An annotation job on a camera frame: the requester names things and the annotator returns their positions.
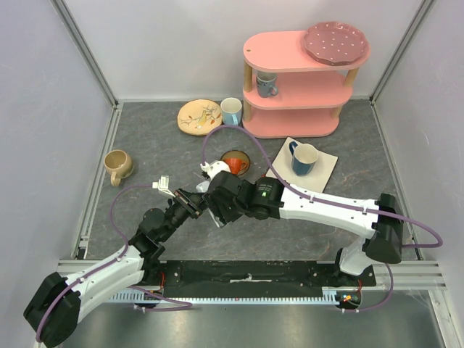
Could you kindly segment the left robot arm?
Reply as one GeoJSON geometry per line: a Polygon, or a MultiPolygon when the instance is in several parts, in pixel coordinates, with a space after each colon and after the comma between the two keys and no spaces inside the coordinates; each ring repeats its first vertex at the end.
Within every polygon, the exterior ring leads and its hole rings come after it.
{"type": "Polygon", "coordinates": [[[159,277],[163,242],[189,218],[198,218],[207,205],[201,193],[176,190],[165,210],[147,210],[132,238],[106,259],[77,273],[57,272],[43,279],[25,308],[24,318],[36,333],[36,341],[56,347],[79,322],[120,290],[141,282],[151,285],[159,277]]]}

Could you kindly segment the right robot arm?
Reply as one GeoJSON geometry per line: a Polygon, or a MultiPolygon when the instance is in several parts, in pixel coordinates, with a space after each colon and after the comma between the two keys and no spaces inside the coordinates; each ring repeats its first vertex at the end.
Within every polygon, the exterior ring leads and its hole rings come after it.
{"type": "Polygon", "coordinates": [[[403,223],[395,217],[396,199],[348,199],[319,194],[276,178],[250,183],[221,171],[210,181],[204,200],[212,214],[227,224],[242,216],[307,220],[340,228],[358,236],[344,247],[332,267],[335,282],[346,286],[373,262],[398,264],[402,260],[403,223]]]}

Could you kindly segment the white remote control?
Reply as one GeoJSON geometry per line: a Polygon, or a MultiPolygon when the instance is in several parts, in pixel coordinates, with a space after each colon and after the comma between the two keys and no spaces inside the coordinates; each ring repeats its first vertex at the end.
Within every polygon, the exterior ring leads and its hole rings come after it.
{"type": "MultiPolygon", "coordinates": [[[[209,188],[209,185],[210,185],[209,181],[203,181],[203,182],[199,183],[196,186],[196,191],[198,193],[206,193],[207,189],[209,188]]],[[[210,209],[208,209],[207,211],[209,212],[209,214],[210,214],[212,220],[214,221],[215,225],[218,228],[222,228],[224,225],[220,222],[219,218],[216,217],[210,209]]]]}

